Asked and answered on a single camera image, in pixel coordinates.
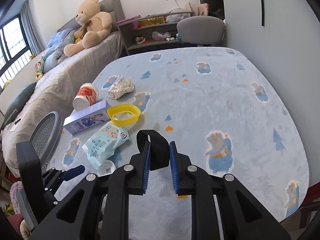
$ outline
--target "shelf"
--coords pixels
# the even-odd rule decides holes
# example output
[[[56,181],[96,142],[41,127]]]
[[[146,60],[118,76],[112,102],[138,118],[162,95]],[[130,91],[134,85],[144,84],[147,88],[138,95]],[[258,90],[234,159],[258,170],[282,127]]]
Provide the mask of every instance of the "shelf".
[[[175,13],[162,13],[162,14],[149,15],[143,18],[138,18],[129,22],[121,23],[118,26],[123,26],[136,21],[146,20],[146,19],[155,18],[155,17],[162,17],[162,16],[168,16],[168,15],[174,15],[174,14],[185,14],[185,13],[194,14],[195,12],[190,11],[190,12],[175,12]]]
[[[138,29],[133,30],[134,32],[145,30],[145,29],[151,29],[154,27],[161,27],[161,26],[168,26],[168,25],[177,25],[177,23],[159,23],[155,25],[149,25],[149,26],[144,26],[144,27],[139,27]]]
[[[155,45],[163,45],[163,44],[170,44],[170,43],[179,43],[178,40],[174,39],[172,41],[167,41],[167,40],[164,40],[164,41],[149,41],[149,42],[145,42],[145,43],[142,43],[142,44],[133,44],[131,45],[130,47],[128,47],[128,50],[132,50],[132,49],[140,49],[140,48],[143,48],[143,47],[149,47],[149,46],[155,46]]]

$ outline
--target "light blue wipes package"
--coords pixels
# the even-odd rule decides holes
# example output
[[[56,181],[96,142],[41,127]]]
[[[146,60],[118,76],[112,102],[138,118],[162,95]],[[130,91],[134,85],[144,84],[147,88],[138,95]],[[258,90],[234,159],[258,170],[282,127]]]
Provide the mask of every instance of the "light blue wipes package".
[[[86,152],[91,165],[98,170],[126,140],[130,140],[127,129],[108,122],[87,140],[82,149]]]

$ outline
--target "perforated gray basket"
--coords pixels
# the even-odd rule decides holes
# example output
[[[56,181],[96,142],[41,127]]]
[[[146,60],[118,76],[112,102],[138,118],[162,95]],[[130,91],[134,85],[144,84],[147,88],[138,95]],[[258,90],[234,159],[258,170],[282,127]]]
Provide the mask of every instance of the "perforated gray basket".
[[[41,170],[46,172],[55,146],[60,138],[61,115],[54,111],[47,114],[33,131],[30,141],[39,156]]]

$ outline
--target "black strap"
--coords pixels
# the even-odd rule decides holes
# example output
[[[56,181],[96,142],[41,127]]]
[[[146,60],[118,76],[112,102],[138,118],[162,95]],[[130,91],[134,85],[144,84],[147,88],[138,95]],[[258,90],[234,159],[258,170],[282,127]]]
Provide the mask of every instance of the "black strap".
[[[155,130],[140,130],[137,133],[137,145],[139,152],[143,152],[146,141],[150,136],[151,163],[150,170],[158,170],[169,166],[170,148],[168,141]]]

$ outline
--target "green toy on windowsill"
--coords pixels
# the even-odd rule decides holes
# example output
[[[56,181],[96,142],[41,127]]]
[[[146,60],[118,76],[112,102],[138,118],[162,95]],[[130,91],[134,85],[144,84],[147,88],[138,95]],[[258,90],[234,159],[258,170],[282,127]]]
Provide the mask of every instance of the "green toy on windowsill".
[[[38,60],[38,62],[36,63],[36,81],[38,81],[40,78],[43,77],[43,67],[44,67],[44,59],[43,56],[41,56],[41,58]]]

